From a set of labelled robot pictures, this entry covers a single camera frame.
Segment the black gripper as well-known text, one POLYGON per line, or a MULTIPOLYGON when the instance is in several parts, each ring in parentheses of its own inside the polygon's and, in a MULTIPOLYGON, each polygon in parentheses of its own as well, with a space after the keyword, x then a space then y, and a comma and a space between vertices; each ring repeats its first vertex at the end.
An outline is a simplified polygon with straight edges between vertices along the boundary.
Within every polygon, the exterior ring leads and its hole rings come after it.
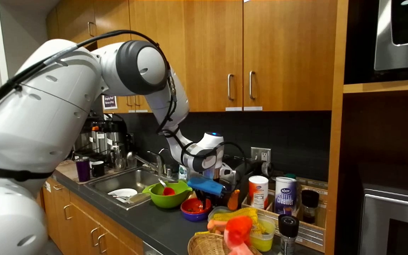
POLYGON ((234 185, 237 182, 237 171, 229 164, 223 164, 220 168, 212 168, 210 177, 216 181, 234 185))

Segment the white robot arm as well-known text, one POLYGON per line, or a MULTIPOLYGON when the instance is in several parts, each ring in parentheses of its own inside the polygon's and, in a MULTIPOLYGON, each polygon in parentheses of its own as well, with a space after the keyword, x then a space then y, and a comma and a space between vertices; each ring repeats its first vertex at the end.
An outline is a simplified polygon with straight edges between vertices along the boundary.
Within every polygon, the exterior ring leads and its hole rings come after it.
POLYGON ((137 31, 131 41, 90 50, 86 42, 46 41, 0 86, 0 255, 40 255, 49 240, 38 195, 72 152, 101 94, 142 94, 172 157, 203 172, 223 165, 225 138, 189 140, 182 80, 165 52, 137 31))

